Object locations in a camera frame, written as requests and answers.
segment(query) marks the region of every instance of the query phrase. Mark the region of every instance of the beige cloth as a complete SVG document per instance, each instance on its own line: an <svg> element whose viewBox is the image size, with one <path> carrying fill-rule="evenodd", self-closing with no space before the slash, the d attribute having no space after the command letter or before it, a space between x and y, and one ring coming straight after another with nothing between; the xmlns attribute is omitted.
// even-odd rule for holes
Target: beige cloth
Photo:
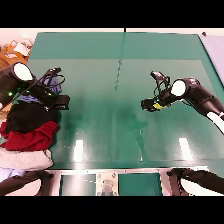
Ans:
<svg viewBox="0 0 224 224"><path fill-rule="evenodd" d="M45 151L20 152L8 151L0 147L0 167L19 170L45 170L52 166L51 152Z"/></svg>

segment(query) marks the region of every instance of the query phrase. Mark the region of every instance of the yellow label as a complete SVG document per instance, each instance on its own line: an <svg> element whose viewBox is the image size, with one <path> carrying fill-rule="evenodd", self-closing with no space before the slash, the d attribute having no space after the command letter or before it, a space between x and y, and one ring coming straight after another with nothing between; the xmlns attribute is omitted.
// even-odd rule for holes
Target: yellow label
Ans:
<svg viewBox="0 0 224 224"><path fill-rule="evenodd" d="M161 109L161 108L163 108L163 107L160 106L158 103L153 104L153 106L154 106L156 109Z"/></svg>

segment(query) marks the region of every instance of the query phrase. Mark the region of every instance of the clothing pile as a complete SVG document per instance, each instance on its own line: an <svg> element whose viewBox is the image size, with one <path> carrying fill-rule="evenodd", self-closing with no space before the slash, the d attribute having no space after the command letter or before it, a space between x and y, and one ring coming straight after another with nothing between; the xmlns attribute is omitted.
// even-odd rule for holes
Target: clothing pile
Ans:
<svg viewBox="0 0 224 224"><path fill-rule="evenodd" d="M55 83L57 77L52 79L51 86ZM59 93L61 87L58 85L51 90ZM40 172L53 165L49 147L59 128L57 122L58 111L48 108L31 95L20 96L7 119L0 121L0 195L12 178L17 185L33 177L41 179L45 174L32 172Z"/></svg>

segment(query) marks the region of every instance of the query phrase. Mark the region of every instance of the green tabletop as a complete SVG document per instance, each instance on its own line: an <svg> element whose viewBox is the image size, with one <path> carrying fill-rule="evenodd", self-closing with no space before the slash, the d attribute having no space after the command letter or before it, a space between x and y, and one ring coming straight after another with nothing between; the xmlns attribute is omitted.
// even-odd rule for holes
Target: green tabletop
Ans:
<svg viewBox="0 0 224 224"><path fill-rule="evenodd" d="M221 82L197 35L39 33L28 66L39 77L61 67L63 94L71 97L51 147L52 169L179 164L210 165L221 172L216 167L224 158L224 138L208 119L182 103L157 113L140 107L142 99L153 97L152 70L172 80L198 78L224 102ZM187 139L190 158L180 139Z"/></svg>

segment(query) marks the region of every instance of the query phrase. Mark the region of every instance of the folded cloth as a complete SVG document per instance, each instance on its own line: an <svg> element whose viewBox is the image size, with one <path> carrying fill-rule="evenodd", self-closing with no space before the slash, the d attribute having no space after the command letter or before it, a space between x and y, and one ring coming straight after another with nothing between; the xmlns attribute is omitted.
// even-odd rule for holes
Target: folded cloth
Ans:
<svg viewBox="0 0 224 224"><path fill-rule="evenodd" d="M10 177L23 176L26 171L24 170L14 170L9 168L0 168L0 183Z"/></svg>
<svg viewBox="0 0 224 224"><path fill-rule="evenodd" d="M39 128L48 121L58 121L58 111L48 109L39 103L20 101L14 104L7 115L6 133L18 131L27 133Z"/></svg>
<svg viewBox="0 0 224 224"><path fill-rule="evenodd" d="M20 170L45 170L52 166L49 150L34 152L8 151L0 147L0 167Z"/></svg>
<svg viewBox="0 0 224 224"><path fill-rule="evenodd" d="M48 84L48 81L49 81L49 77L46 78L46 80L44 81L44 84ZM52 80L51 80L51 83L50 85L51 86L55 86L57 85L59 82L58 82L58 78L57 77L53 77ZM60 93L61 92L61 86L60 85L57 85L55 87L50 87L49 88L51 91L53 91L54 93ZM38 100L37 98L31 96L31 95L22 95L18 98L18 100L22 100L22 101L25 101L27 103L29 102L40 102L40 100Z"/></svg>
<svg viewBox="0 0 224 224"><path fill-rule="evenodd" d="M3 122L0 127L0 134L8 139L7 142L0 146L7 150L16 151L39 151L46 150L50 147L53 136L58 130L58 124L53 121L48 121L34 131L22 134L20 132L10 131L5 132L7 122Z"/></svg>

